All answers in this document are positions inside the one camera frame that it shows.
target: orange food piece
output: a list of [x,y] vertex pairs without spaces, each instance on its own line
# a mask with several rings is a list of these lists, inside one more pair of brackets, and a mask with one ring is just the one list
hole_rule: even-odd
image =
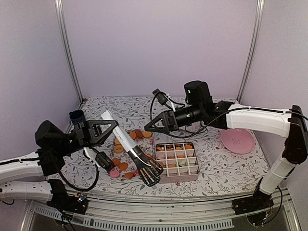
[[137,138],[137,134],[136,134],[135,131],[130,131],[130,132],[129,132],[129,136],[130,136],[133,140],[135,140],[135,139]]
[[124,148],[122,147],[122,145],[116,145],[114,151],[116,153],[122,153],[124,151]]
[[125,171],[128,168],[128,163],[123,162],[119,164],[118,167],[121,171]]
[[114,163],[115,166],[118,166],[121,163],[121,160],[118,158],[114,158],[112,162]]
[[135,130],[137,137],[143,138],[143,134],[141,130]]
[[125,173],[124,175],[126,179],[132,179],[134,176],[136,176],[136,174],[133,172],[128,172],[128,173]]
[[162,149],[161,147],[156,147],[156,151],[160,151],[162,152],[164,149]]
[[152,133],[150,131],[144,131],[142,134],[144,138],[150,138],[152,136]]
[[115,145],[121,145],[120,141],[117,138],[115,138]]
[[192,148],[193,148],[193,146],[190,145],[190,144],[186,144],[186,145],[185,145],[185,149],[192,149]]

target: table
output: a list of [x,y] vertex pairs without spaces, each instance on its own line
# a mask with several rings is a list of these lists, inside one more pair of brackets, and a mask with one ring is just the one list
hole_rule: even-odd
[[[101,114],[108,109],[114,118],[126,130],[143,128],[149,122],[149,109],[152,97],[90,97],[82,107],[86,119],[101,119]],[[183,98],[175,101],[184,102]],[[154,103],[155,115],[167,110],[159,103]],[[245,155],[228,151],[221,142],[220,129],[209,128],[207,132],[185,139],[194,143],[200,165],[198,180],[192,182],[157,184],[147,187],[139,178],[114,179],[106,171],[100,171],[100,177],[93,193],[120,193],[151,197],[206,197],[236,194],[248,194],[253,191],[259,179],[268,169],[268,163],[255,139],[255,148]],[[183,131],[174,132],[183,135]],[[107,154],[113,148],[114,136],[111,135],[105,144],[98,148]],[[178,142],[164,134],[155,133],[155,142]],[[95,177],[95,168],[85,159],[82,152],[65,157],[66,165],[62,168],[65,177],[78,187],[89,187]],[[50,178],[60,179],[59,175]]]

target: back wall panel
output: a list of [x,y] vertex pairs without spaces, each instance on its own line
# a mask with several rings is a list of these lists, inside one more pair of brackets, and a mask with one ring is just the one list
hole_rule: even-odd
[[184,95],[207,81],[236,98],[256,0],[66,0],[64,15],[84,96]]

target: pink tray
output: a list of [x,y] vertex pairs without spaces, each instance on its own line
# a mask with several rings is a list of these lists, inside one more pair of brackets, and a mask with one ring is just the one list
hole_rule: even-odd
[[[192,149],[185,149],[186,144],[191,145]],[[186,182],[198,179],[200,169],[193,143],[159,143],[155,150],[157,147],[161,147],[163,151],[156,151],[155,159],[164,165],[164,172],[161,174],[159,183]],[[182,150],[176,150],[177,147],[182,147]]]

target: floral pattern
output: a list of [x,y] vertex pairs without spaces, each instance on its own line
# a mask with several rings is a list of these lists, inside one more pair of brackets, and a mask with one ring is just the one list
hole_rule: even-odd
[[[183,98],[175,101],[184,102]],[[101,119],[101,114],[108,109],[114,118],[126,130],[143,129],[149,122],[149,109],[152,97],[91,97],[88,98],[82,110],[87,119]],[[155,115],[167,108],[157,102],[154,103]],[[198,180],[191,182],[157,184],[147,187],[138,177],[132,179],[111,178],[104,170],[100,170],[100,177],[94,193],[122,193],[142,196],[162,197],[196,197],[196,196],[221,196],[253,191],[259,179],[269,170],[267,161],[255,139],[255,148],[245,155],[237,155],[227,150],[220,139],[220,129],[208,128],[206,132],[193,136],[185,141],[194,143],[200,175]],[[185,135],[183,130],[173,134]],[[114,135],[111,135],[104,145],[98,147],[114,158],[112,152]],[[164,142],[183,142],[161,133],[154,134],[153,145]],[[128,156],[121,156],[124,161],[129,161]],[[79,151],[65,158],[66,165],[62,168],[65,177],[78,187],[89,187],[95,178],[95,168],[85,159]],[[60,179],[55,174],[51,178]]]

